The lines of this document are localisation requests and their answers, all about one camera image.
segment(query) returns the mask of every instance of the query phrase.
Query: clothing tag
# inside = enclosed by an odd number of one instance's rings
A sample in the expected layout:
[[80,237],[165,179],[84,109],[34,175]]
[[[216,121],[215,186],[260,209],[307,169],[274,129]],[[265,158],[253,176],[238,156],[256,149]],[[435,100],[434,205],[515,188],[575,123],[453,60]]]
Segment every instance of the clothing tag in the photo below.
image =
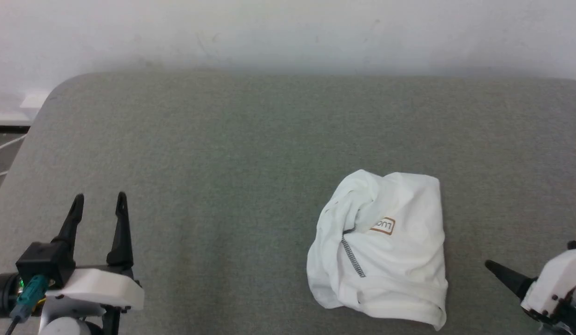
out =
[[396,221],[392,218],[382,218],[377,224],[371,228],[373,231],[378,231],[387,235],[393,234],[393,229],[396,226]]

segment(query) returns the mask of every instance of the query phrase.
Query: gray felt surface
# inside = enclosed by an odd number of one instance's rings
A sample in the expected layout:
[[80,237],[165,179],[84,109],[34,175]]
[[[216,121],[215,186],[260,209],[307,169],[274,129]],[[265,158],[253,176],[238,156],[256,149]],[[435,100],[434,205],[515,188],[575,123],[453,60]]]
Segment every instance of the gray felt surface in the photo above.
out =
[[0,272],[30,242],[50,240],[81,192],[75,259],[103,263],[125,190],[146,306],[123,316],[122,334],[433,333],[326,310],[309,292],[318,215],[357,169],[440,179],[450,284],[441,334],[537,329],[483,262],[537,275],[575,237],[567,80],[71,79],[44,104],[1,188]]

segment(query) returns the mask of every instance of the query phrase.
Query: white wall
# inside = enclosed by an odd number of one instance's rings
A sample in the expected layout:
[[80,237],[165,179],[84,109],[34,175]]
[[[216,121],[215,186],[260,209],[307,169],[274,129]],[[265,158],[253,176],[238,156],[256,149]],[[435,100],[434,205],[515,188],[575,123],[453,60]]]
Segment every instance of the white wall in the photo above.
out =
[[0,0],[0,113],[105,70],[576,79],[576,0]]

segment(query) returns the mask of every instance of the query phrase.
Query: cable connector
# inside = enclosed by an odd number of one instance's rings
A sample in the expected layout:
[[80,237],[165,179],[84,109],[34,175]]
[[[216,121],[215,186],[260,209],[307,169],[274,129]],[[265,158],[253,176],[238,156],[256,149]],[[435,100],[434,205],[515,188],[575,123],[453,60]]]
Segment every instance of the cable connector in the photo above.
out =
[[43,299],[48,290],[48,278],[43,275],[35,275],[24,287],[24,291],[17,298],[17,303],[9,316],[18,323],[24,323],[28,320],[33,312],[35,305]]

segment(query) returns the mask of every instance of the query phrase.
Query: white t-shirt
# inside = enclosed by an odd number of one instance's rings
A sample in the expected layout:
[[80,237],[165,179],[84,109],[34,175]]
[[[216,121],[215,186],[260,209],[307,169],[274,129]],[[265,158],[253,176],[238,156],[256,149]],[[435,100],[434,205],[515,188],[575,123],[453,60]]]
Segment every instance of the white t-shirt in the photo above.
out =
[[437,178],[364,170],[347,176],[323,208],[307,260],[325,308],[432,324],[447,319],[443,214]]

